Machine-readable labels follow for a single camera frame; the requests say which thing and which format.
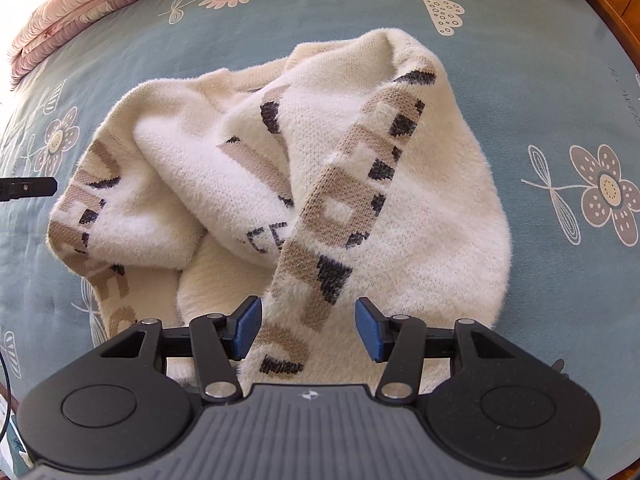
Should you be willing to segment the cream knit sweater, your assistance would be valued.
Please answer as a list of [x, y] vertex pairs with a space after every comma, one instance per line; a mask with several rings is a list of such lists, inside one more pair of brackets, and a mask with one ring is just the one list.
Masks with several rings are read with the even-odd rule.
[[154, 79], [107, 114], [54, 205], [52, 252], [107, 333], [262, 300], [255, 382], [359, 382], [382, 368], [355, 302], [449, 327], [497, 321], [508, 220], [446, 70], [399, 29]]

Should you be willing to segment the blue floral bed sheet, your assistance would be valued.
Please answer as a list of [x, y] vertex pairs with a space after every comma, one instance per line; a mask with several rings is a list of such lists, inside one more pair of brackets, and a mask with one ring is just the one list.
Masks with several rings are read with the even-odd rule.
[[65, 183], [129, 89], [238, 70], [305, 41], [396, 27], [446, 68], [508, 217], [503, 336], [596, 399], [588, 460], [605, 479], [639, 455], [639, 251], [582, 214], [570, 148], [612, 148], [639, 177], [636, 68], [586, 0], [140, 0], [44, 60], [1, 105], [1, 172]]

